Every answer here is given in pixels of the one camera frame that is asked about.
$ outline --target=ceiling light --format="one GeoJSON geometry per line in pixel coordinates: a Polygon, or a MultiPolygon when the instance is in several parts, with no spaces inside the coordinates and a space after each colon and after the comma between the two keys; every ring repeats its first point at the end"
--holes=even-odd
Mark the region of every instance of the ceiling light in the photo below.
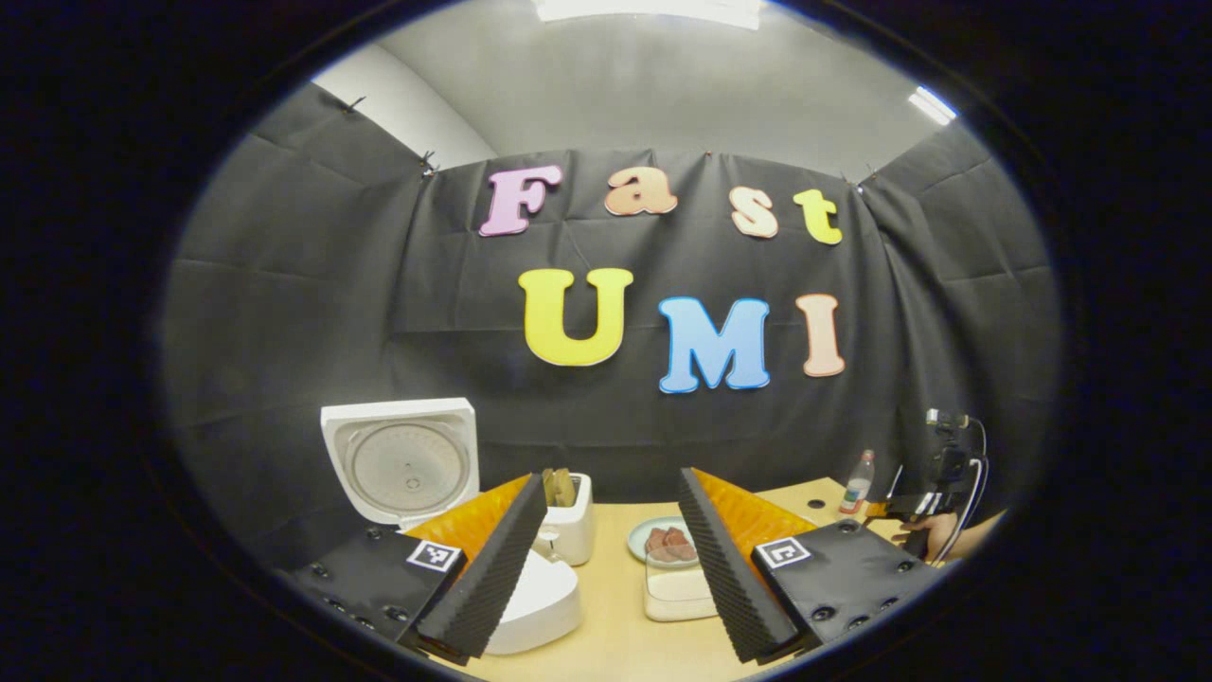
{"type": "Polygon", "coordinates": [[[534,0],[544,22],[600,15],[671,15],[758,29],[760,0],[534,0]]]}
{"type": "Polygon", "coordinates": [[[938,125],[947,125],[955,120],[956,116],[954,109],[944,104],[933,92],[921,86],[917,86],[917,90],[909,96],[909,103],[925,111],[938,125]]]}

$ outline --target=plate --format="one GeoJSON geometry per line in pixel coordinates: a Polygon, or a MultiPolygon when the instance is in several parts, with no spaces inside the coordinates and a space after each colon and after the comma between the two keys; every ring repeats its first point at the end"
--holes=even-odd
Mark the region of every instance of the plate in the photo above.
{"type": "MultiPolygon", "coordinates": [[[[627,537],[627,549],[631,550],[631,556],[640,561],[645,561],[647,556],[644,551],[644,544],[648,541],[648,535],[652,534],[653,528],[676,528],[686,534],[686,539],[690,540],[690,546],[694,548],[694,539],[690,537],[690,529],[686,528],[686,522],[682,521],[680,516],[662,516],[659,518],[650,518],[640,526],[636,526],[630,535],[627,537]]],[[[694,548],[696,558],[687,561],[657,561],[651,560],[652,566],[661,568],[686,568],[690,566],[698,564],[698,548],[694,548]]]]}

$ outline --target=plastic bottle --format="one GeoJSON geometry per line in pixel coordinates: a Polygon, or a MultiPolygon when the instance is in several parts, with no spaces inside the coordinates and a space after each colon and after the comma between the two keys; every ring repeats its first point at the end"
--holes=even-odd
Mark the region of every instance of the plastic bottle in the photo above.
{"type": "Polygon", "coordinates": [[[863,506],[867,492],[871,489],[871,481],[875,480],[875,451],[863,451],[863,459],[858,462],[854,471],[850,472],[850,482],[846,483],[846,495],[841,499],[837,511],[841,514],[854,514],[863,506]]]}

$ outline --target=wooden table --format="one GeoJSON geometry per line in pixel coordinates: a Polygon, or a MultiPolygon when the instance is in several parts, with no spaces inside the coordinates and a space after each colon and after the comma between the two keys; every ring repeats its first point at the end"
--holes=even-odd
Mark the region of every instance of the wooden table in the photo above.
{"type": "MultiPolygon", "coordinates": [[[[844,518],[837,512],[845,489],[829,478],[821,478],[758,493],[817,526],[844,518]],[[813,510],[808,500],[823,500],[813,510]]],[[[867,520],[863,512],[852,516],[867,520]]],[[[537,649],[510,655],[470,659],[464,667],[453,666],[491,682],[696,682],[731,681],[765,667],[754,661],[741,664],[719,615],[698,620],[657,623],[644,614],[645,566],[627,549],[627,537],[638,525],[661,516],[680,516],[676,503],[640,505],[594,505],[594,555],[576,567],[581,588],[583,620],[568,635],[537,649]]],[[[891,520],[871,522],[870,529],[891,539],[899,523],[891,520]]],[[[438,658],[438,663],[446,664],[438,658]]]]}

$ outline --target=black curtain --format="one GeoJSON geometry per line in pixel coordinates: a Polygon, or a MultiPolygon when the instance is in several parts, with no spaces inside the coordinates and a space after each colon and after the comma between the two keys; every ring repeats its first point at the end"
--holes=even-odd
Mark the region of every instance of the black curtain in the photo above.
{"type": "MultiPolygon", "coordinates": [[[[219,520],[275,566],[298,566],[362,526],[320,439],[326,405],[464,396],[485,488],[526,471],[590,475],[599,502],[673,499],[698,466],[749,489],[842,480],[876,452],[873,494],[907,465],[922,486],[938,442],[926,408],[989,428],[990,491],[1007,504],[1039,463],[1064,337],[1040,227],[996,159],[959,122],[859,184],[726,153],[572,149],[423,177],[383,130],[314,85],[262,121],[200,199],[164,309],[166,399],[187,469],[219,520]],[[521,234],[484,237],[501,170],[556,164],[521,234]],[[606,178],[656,166],[678,207],[610,214],[606,178]],[[773,201],[773,239],[741,234],[728,190],[773,201]],[[834,201],[835,246],[791,196],[834,201]],[[589,269],[621,267],[625,333],[590,368],[537,359],[522,334],[532,268],[571,270],[565,326],[596,320],[589,269]],[[804,293],[837,298],[844,373],[808,378],[804,293]],[[657,303],[699,298],[716,327],[733,300],[771,311],[771,383],[664,395],[669,331],[657,303]]],[[[967,445],[979,447],[968,440],[967,445]]]]}

